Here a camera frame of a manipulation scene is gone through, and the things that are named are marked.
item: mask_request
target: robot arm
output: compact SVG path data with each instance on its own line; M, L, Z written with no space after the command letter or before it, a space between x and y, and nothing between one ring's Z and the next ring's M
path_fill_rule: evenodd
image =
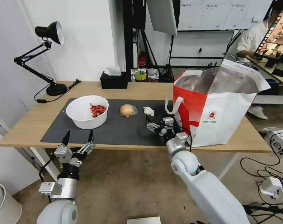
M189 194L212 224L250 224L242 204L220 182L217 177L207 172L198 162L197 157L186 150L188 136L177 133L165 126L164 118L161 125L148 121L148 129L163 137L167 151L172 160L172 169L186 184Z
M62 143L55 150L63 171L56 182L43 182L39 192L49 195L52 200L38 217L37 224L76 224L78 209L75 205L76 186L79 181L79 167L94 149L94 137L90 131L88 142L80 149L71 150L68 145L70 131L63 138Z

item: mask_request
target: red and white bag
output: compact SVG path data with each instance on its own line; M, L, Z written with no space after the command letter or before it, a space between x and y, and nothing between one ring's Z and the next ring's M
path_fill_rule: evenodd
M269 88L256 70L224 60L218 68L185 71L173 84L173 110L168 99L165 110L190 130L193 147L225 144L257 93Z

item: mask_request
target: white bowl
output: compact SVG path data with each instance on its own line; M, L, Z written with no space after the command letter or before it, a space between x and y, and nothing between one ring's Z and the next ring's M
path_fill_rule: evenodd
M106 107L106 111L93 117L90 107L101 105ZM75 125L81 129L93 129L101 126L107 119L108 101L101 96L83 96L73 100L68 106L66 113L73 120Z

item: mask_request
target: screen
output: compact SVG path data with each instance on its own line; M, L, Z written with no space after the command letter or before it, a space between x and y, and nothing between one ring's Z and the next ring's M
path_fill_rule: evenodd
M258 47L256 54L283 62L283 12L274 21Z

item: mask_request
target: desk lamp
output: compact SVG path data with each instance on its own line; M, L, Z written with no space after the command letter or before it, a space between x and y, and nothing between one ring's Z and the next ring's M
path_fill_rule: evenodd
M27 53L21 55L20 57L16 57L14 62L17 65L22 66L26 70L30 71L31 73L35 74L37 77L43 79L44 81L49 83L49 87L46 89L46 93L49 96L58 96L61 94L65 94L68 90L67 86L64 84L58 84L54 82L54 80L48 76L43 75L42 73L37 72L36 70L30 68L25 63L29 60L39 56L40 54L50 50L52 42L48 40L48 38L52 39L54 42L63 45L64 44L64 35L61 28L61 25L58 21L51 23L48 27L37 26L35 28L35 33L41 37L45 42L42 43L40 46L28 51ZM36 54L31 54L32 52L36 51L37 49L45 47L46 49L40 51Z

